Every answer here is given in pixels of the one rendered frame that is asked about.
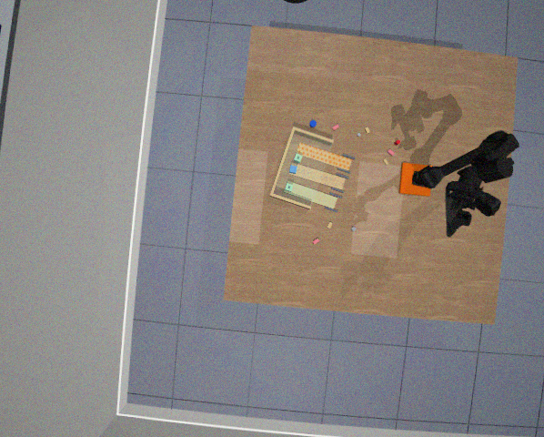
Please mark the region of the orange dotted flat strip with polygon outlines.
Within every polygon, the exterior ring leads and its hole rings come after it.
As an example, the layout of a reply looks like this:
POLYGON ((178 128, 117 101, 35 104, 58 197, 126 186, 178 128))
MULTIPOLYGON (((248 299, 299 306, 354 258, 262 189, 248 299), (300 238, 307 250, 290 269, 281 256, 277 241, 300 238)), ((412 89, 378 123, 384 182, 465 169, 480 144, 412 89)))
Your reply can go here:
POLYGON ((351 159, 330 152, 328 160, 327 160, 327 164, 337 168, 343 168, 345 170, 349 170, 351 165, 351 159))

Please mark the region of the pale yellow strip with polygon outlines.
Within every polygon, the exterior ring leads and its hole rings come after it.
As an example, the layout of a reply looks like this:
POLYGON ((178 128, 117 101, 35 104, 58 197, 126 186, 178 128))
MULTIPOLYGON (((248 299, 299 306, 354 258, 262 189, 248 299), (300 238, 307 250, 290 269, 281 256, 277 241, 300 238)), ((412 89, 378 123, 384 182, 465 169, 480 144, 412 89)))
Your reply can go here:
POLYGON ((337 202, 337 198, 330 196, 328 194, 325 194, 323 192, 317 191, 314 202, 322 206, 334 209, 337 202))

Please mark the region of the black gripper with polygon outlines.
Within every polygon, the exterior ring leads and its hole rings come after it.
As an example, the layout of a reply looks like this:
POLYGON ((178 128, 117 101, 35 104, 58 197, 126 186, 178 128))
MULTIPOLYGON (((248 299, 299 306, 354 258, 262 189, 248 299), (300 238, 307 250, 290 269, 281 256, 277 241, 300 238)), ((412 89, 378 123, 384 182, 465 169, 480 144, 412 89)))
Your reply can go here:
POLYGON ((471 179, 449 182, 446 186, 446 230, 451 238, 460 226, 469 226, 472 220, 470 212, 463 208, 472 208, 473 194, 479 189, 479 183, 471 179), (454 191, 449 193, 450 191, 454 191))

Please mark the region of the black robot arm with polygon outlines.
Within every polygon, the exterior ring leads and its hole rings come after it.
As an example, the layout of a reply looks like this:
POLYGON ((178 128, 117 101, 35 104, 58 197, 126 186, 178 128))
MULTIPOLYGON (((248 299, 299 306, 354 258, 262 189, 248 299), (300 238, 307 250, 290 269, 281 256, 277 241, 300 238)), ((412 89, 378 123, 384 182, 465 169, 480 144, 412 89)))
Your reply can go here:
MULTIPOLYGON (((460 175, 458 180, 471 179, 481 185, 502 178, 510 178, 513 173, 512 158, 507 156, 519 147, 519 142, 511 134, 503 131, 493 132, 474 150, 466 155, 449 161, 440 167, 422 168, 419 172, 415 171, 412 184, 423 188, 435 188, 443 177, 463 168, 457 172, 460 175), (467 165, 471 165, 466 167, 467 165), (465 167, 465 168, 464 168, 465 167)), ((495 216, 499 210, 501 201, 489 193, 483 192, 483 187, 479 188, 473 194, 472 209, 479 209, 485 216, 495 216)))

